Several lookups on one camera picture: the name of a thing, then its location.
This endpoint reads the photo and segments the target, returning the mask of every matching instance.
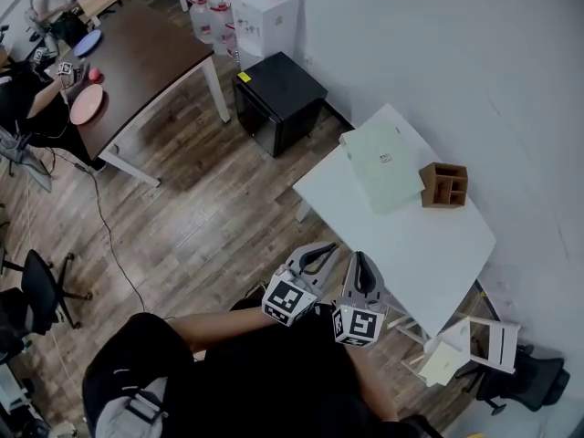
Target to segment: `light green folder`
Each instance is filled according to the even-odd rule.
[[[375,214],[390,213],[424,189],[410,151],[381,111],[339,141]]]

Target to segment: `cable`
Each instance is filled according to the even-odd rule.
[[[76,167],[78,169],[82,169],[82,167],[78,164],[76,164]],[[138,292],[138,289],[132,284],[132,282],[130,281],[130,278],[128,277],[128,275],[126,274],[126,271],[124,271],[124,268],[121,267],[120,261],[118,261],[118,257],[116,256],[116,252],[113,249],[113,237],[111,236],[111,229],[110,226],[108,225],[108,223],[106,222],[105,218],[103,217],[103,214],[101,213],[101,204],[99,203],[99,188],[98,188],[98,181],[97,179],[93,176],[93,174],[85,171],[85,173],[87,175],[89,175],[89,177],[91,177],[93,179],[93,183],[95,185],[95,193],[98,196],[98,211],[99,211],[99,217],[101,217],[101,220],[103,221],[103,224],[106,226],[106,228],[108,229],[108,235],[109,235],[109,248],[111,249],[111,254],[113,255],[113,259],[116,260],[116,265],[118,265],[118,268],[120,269],[121,273],[124,275],[124,277],[126,277],[126,280],[128,281],[128,283],[131,285],[131,288],[134,289],[134,292],[136,292],[136,295],[138,296],[138,298],[140,299],[140,303],[142,305],[142,311],[144,313],[146,313],[148,310],[146,309],[146,306],[144,305],[144,299],[142,298],[142,296],[140,295],[140,292]]]
[[[109,236],[109,249],[111,250],[111,254],[113,255],[113,259],[116,260],[116,265],[118,265],[118,268],[120,269],[121,273],[124,275],[124,277],[126,278],[126,280],[128,281],[128,283],[130,284],[131,288],[134,290],[134,292],[136,292],[136,295],[138,296],[138,298],[140,299],[140,303],[142,305],[142,311],[144,313],[148,312],[148,310],[146,309],[146,305],[144,304],[144,299],[142,298],[142,295],[140,294],[140,292],[138,291],[138,289],[133,285],[133,283],[131,282],[130,278],[128,277],[128,275],[126,274],[126,271],[124,271],[124,268],[121,267],[120,261],[118,261],[118,257],[116,256],[116,252],[113,248],[113,236],[111,234],[111,228],[108,225],[108,223],[106,222],[105,218],[103,217],[103,212],[101,211],[101,202],[100,202],[100,198],[99,198],[99,187],[98,187],[98,181],[97,179],[93,176],[92,173],[89,173],[86,169],[84,169],[82,166],[80,166],[79,164],[70,161],[69,159],[61,156],[60,154],[56,153],[53,151],[53,153],[55,155],[57,155],[58,157],[60,157],[63,161],[67,161],[70,164],[73,164],[73,166],[75,166],[76,169],[86,173],[89,177],[91,177],[93,179],[93,184],[95,185],[95,193],[98,197],[98,211],[99,211],[99,217],[101,218],[101,221],[103,222],[103,224],[106,226],[106,229],[108,229],[108,236]]]
[[[63,361],[63,358],[61,357],[61,351],[58,349],[57,338],[55,337],[55,333],[53,332],[53,329],[50,329],[50,333],[51,333],[51,336],[53,337],[53,340],[55,341],[55,348],[57,349],[58,359],[61,360],[61,365],[63,365],[63,370],[65,371],[67,378],[69,378],[69,381],[71,381],[71,384],[73,385],[73,389],[77,393],[77,396],[79,396],[79,398],[83,401],[83,396],[81,396],[81,393],[77,389],[77,386],[75,386],[75,382],[73,381],[73,379],[69,375],[69,372],[67,371],[67,367],[65,366],[65,362]]]
[[[29,175],[26,175],[26,223],[28,225],[28,247],[33,247],[33,238],[30,234],[30,198],[29,198],[29,191],[28,191],[28,179]]]
[[[478,305],[478,302],[481,301],[481,298],[485,298],[486,297],[486,293],[483,291],[481,291],[481,293],[478,295],[478,297],[476,298],[476,300],[474,301],[473,306],[471,307],[470,311],[468,312],[468,316],[471,317],[473,315],[473,313],[475,312],[475,308]]]
[[[55,154],[55,152],[53,151],[53,148],[48,148],[48,147],[47,147],[47,148],[45,148],[45,149],[46,149],[47,151],[50,151],[50,152],[52,152],[52,154],[53,154],[53,165],[51,166],[51,170],[50,170],[50,171],[47,171],[47,172],[48,172],[48,176],[52,178],[52,177],[53,177],[53,172],[55,171],[55,165],[57,165],[57,155],[56,155],[56,154]]]
[[[63,77],[59,76],[58,78],[59,78],[59,81],[61,81],[61,88],[62,88],[62,92],[63,92],[63,94],[62,94],[63,101],[65,102],[65,105],[67,106],[67,119],[65,121],[65,128],[63,128],[63,130],[58,134],[58,136],[48,136],[48,135],[43,135],[41,133],[33,133],[36,136],[43,136],[45,138],[49,138],[50,140],[58,140],[61,136],[63,136],[65,134],[65,131],[67,130],[67,128],[69,126],[69,118],[71,117],[71,106],[69,106],[67,94],[65,94],[65,89],[67,89],[67,88],[65,88],[65,82],[63,81]]]

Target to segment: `paper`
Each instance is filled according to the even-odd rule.
[[[247,73],[245,73],[244,71],[242,71],[239,75],[237,75],[241,80],[244,81],[244,83],[247,83],[249,81],[251,81],[252,79],[249,77],[249,75]]]
[[[419,374],[431,383],[446,386],[464,364],[464,354],[460,350],[439,342],[432,353],[426,354]]]
[[[418,168],[400,133],[382,111],[340,144],[375,214],[388,214],[423,189]]]

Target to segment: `black cable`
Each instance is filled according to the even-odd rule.
[[[148,310],[146,309],[146,305],[144,305],[144,299],[142,298],[142,296],[140,295],[140,292],[138,292],[138,289],[132,284],[132,282],[130,281],[130,278],[128,277],[128,275],[126,274],[126,271],[124,271],[124,268],[121,267],[120,261],[118,261],[118,257],[116,256],[116,252],[113,249],[113,237],[111,235],[111,228],[108,225],[108,223],[106,222],[105,218],[103,217],[103,212],[101,211],[101,203],[99,200],[99,187],[98,187],[98,181],[97,179],[93,176],[92,173],[89,173],[86,169],[84,169],[82,166],[80,166],[79,164],[70,161],[69,159],[61,156],[60,154],[56,153],[53,151],[53,153],[55,155],[57,155],[58,157],[60,157],[63,161],[67,161],[70,164],[73,164],[75,166],[76,169],[86,173],[89,177],[91,177],[93,179],[93,184],[95,185],[95,193],[98,197],[98,211],[99,211],[99,217],[101,217],[101,221],[103,222],[103,224],[106,226],[106,229],[108,229],[108,235],[109,235],[109,248],[111,249],[111,254],[113,255],[113,259],[116,260],[116,265],[118,265],[118,268],[120,269],[121,273],[124,275],[124,277],[126,277],[126,280],[128,281],[128,283],[131,285],[131,288],[134,290],[134,292],[136,292],[136,295],[138,296],[138,298],[140,299],[140,303],[142,305],[142,311],[144,313],[146,313]]]
[[[48,173],[48,176],[52,178],[53,176],[53,172],[55,171],[55,165],[57,164],[57,155],[55,154],[55,152],[53,151],[53,148],[45,148],[47,151],[51,151],[53,153],[53,166],[51,167],[50,172]]]
[[[40,159],[38,161],[41,164],[43,164],[43,167],[45,167],[45,164]],[[51,176],[51,173],[53,172],[53,171],[51,171],[51,172],[47,171],[47,167],[45,167],[45,171],[46,172],[43,172],[40,169],[38,169],[37,167],[35,167],[33,164],[25,164],[23,162],[14,162],[14,161],[13,161],[13,163],[15,163],[16,165],[22,165],[24,167],[29,167],[30,169],[32,169],[36,173],[40,173],[41,175],[45,175],[46,177],[50,177]]]

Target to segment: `pink plate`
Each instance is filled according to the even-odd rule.
[[[92,84],[81,91],[71,107],[71,123],[82,125],[90,121],[103,101],[103,89],[99,84]]]

